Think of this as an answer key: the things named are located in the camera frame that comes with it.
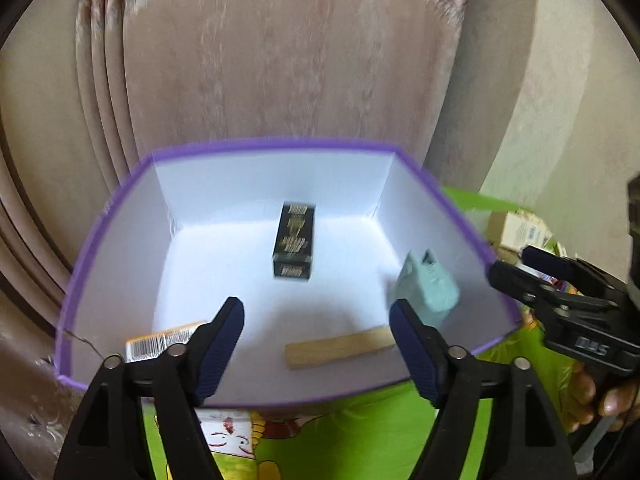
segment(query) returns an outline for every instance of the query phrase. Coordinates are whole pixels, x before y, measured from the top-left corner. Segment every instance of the barcode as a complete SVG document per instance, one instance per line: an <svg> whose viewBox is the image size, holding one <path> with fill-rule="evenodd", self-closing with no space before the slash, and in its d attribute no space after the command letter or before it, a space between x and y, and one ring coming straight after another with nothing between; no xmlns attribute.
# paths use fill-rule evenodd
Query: barcode
<svg viewBox="0 0 640 480"><path fill-rule="evenodd" d="M127 363L156 358L172 344L186 343L200 325L201 323L198 323L127 341Z"/></svg>

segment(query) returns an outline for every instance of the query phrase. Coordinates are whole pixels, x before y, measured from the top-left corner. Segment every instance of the beige wall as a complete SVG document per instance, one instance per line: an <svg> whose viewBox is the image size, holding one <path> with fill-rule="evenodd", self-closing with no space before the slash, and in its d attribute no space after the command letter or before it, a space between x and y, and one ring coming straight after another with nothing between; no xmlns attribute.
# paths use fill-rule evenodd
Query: beige wall
<svg viewBox="0 0 640 480"><path fill-rule="evenodd" d="M446 184L532 207L571 251L623 277L640 62L600 0L532 0L533 20L508 1L476 0L476 10L469 1L426 167ZM495 88L505 80L520 81L510 110L505 87Z"/></svg>

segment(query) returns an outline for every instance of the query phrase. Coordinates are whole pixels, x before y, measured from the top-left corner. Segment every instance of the black clamp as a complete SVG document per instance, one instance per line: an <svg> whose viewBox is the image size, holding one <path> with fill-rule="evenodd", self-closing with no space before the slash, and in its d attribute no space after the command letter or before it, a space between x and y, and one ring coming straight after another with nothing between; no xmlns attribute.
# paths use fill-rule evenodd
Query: black clamp
<svg viewBox="0 0 640 480"><path fill-rule="evenodd" d="M534 247L522 251L522 262L571 283L583 294L559 292L505 262L489 268L487 278L493 288L533 309L543 325L545 346L584 362L600 395L638 375L640 312L625 283L588 262L559 258ZM614 420L595 413L593 422L569 436L576 462L588 459Z"/></svg>
<svg viewBox="0 0 640 480"><path fill-rule="evenodd" d="M222 480L194 407L215 393L243 325L241 301L228 298L187 344L139 362L107 357L71 423L54 480L154 480L141 397L154 398L174 480Z"/></svg>
<svg viewBox="0 0 640 480"><path fill-rule="evenodd" d="M410 480L458 480L480 399L494 401L478 480L576 478L556 411L528 360L482 362L449 347L406 300L391 307L389 325L418 393L440 410Z"/></svg>

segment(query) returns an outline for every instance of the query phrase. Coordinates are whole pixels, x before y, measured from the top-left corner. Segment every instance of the human hand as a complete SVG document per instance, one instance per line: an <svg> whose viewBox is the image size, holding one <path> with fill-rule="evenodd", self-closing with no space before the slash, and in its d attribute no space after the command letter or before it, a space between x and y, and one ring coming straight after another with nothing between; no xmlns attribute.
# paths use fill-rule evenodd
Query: human hand
<svg viewBox="0 0 640 480"><path fill-rule="evenodd" d="M640 418L640 395L638 381L629 379L620 386L609 390L600 401L600 416L617 415L616 421L609 431L619 431L625 421L627 412L631 410L627 425ZM584 363L574 364L574 370L564 394L560 418L562 426L568 433L573 433L580 425L589 424L593 420L593 399L596 396L596 385L593 378L584 371Z"/></svg>

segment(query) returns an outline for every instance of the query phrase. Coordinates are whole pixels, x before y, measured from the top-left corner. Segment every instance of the curtain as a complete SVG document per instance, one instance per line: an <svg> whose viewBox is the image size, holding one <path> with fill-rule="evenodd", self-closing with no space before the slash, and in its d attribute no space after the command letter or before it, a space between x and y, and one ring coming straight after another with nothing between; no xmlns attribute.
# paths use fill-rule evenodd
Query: curtain
<svg viewBox="0 0 640 480"><path fill-rule="evenodd" d="M109 188L149 151L383 139L424 160L466 0L79 0L82 108Z"/></svg>
<svg viewBox="0 0 640 480"><path fill-rule="evenodd" d="M52 476L78 402L52 327L108 195L149 151L387 140L424 160L466 0L35 0L0 51L0 428ZM39 329L22 311L33 310Z"/></svg>

